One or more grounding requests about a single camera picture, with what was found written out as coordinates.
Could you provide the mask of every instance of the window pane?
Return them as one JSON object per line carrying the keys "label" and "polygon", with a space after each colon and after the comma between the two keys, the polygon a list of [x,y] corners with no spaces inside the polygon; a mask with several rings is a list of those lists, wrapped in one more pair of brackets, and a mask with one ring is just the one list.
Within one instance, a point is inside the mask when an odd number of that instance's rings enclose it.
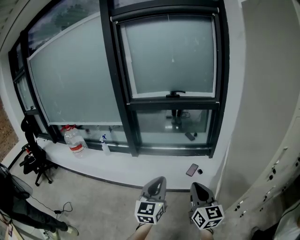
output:
{"label": "window pane", "polygon": [[30,95],[29,88],[28,88],[25,76],[23,76],[21,78],[21,80],[18,81],[17,87],[18,87],[19,94],[20,94],[20,97],[22,99],[24,108],[26,110],[36,109],[35,106],[34,106],[32,97]]}
{"label": "window pane", "polygon": [[47,130],[44,127],[41,118],[38,115],[34,115],[34,118],[36,119],[37,124],[38,124],[39,128],[41,129],[42,133],[47,134]]}
{"label": "window pane", "polygon": [[99,0],[62,0],[28,32],[30,55],[64,29],[99,11]]}
{"label": "window pane", "polygon": [[21,67],[23,67],[23,61],[22,61],[21,45],[20,44],[18,44],[16,51],[17,51],[18,69],[21,69]]}
{"label": "window pane", "polygon": [[123,6],[131,5],[139,2],[147,2],[147,1],[150,0],[114,0],[113,4],[114,4],[114,8],[120,8]]}
{"label": "window pane", "polygon": [[53,125],[122,125],[100,13],[65,29],[29,57],[39,103]]}
{"label": "window pane", "polygon": [[153,146],[186,146],[205,144],[210,127],[211,110],[138,111],[142,143]]}
{"label": "window pane", "polygon": [[214,97],[215,43],[211,17],[164,15],[121,24],[133,98],[172,90]]}
{"label": "window pane", "polygon": [[127,139],[124,133],[123,126],[92,126],[92,125],[80,125],[76,126],[81,136],[84,139],[100,141],[102,135],[105,134],[107,140],[106,143],[127,143]]}

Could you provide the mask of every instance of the black window frame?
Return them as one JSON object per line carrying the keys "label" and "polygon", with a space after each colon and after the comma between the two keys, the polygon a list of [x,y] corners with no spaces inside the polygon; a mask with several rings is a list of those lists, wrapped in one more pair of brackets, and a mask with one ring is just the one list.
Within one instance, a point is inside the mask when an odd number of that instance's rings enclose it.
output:
{"label": "black window frame", "polygon": [[[65,143],[63,136],[55,125],[48,126],[47,121],[38,104],[37,96],[29,74],[27,57],[29,57],[28,32],[33,25],[51,10],[60,0],[50,1],[21,32],[20,37],[8,53],[11,75],[15,91],[20,102],[22,111],[30,124],[36,137],[51,140],[53,143]],[[110,150],[115,152],[131,153],[133,157],[139,154],[168,155],[168,156],[209,156],[213,157],[218,137],[220,134],[223,115],[226,104],[228,78],[229,78],[229,33],[226,11],[223,0],[150,0],[146,2],[114,8],[112,0],[99,0],[102,31],[104,36],[105,51],[108,67],[111,75],[112,86],[118,105],[123,129],[127,138],[127,146],[110,144]],[[209,15],[214,18],[216,47],[217,47],[217,70],[215,97],[180,97],[180,98],[133,98],[130,96],[126,65],[122,58],[122,40],[119,24],[124,21],[166,14],[196,14]],[[16,47],[21,44],[23,66],[18,69]],[[17,82],[25,76],[30,95],[36,107],[34,110],[25,109]],[[141,144],[141,135],[137,120],[138,110],[212,110],[209,136],[207,144],[196,146],[171,147],[152,146]],[[41,132],[34,115],[38,115],[47,131]],[[100,141],[86,140],[88,147],[102,150]]]}

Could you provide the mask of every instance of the black and white marker cube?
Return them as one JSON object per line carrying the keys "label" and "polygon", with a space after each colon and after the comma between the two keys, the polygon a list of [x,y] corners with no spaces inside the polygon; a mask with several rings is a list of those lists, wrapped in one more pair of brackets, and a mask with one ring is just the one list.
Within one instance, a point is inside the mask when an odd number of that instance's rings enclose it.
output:
{"label": "black and white marker cube", "polygon": [[157,224],[164,212],[163,202],[136,201],[135,217],[139,223]]}
{"label": "black and white marker cube", "polygon": [[197,208],[192,216],[193,222],[201,229],[213,228],[224,219],[222,205]]}

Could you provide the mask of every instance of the ceiling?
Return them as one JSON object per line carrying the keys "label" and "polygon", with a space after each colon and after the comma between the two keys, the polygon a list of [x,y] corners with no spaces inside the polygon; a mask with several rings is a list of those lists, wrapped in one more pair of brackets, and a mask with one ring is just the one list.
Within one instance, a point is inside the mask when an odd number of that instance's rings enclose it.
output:
{"label": "ceiling", "polygon": [[0,34],[18,0],[0,0]]}

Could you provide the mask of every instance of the bottle label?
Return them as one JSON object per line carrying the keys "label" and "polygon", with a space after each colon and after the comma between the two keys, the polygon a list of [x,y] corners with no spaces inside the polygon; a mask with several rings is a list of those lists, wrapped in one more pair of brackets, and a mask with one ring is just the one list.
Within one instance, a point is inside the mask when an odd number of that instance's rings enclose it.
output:
{"label": "bottle label", "polygon": [[84,147],[82,144],[79,144],[78,146],[70,148],[70,149],[73,153],[78,153],[78,152],[81,152],[84,149]]}

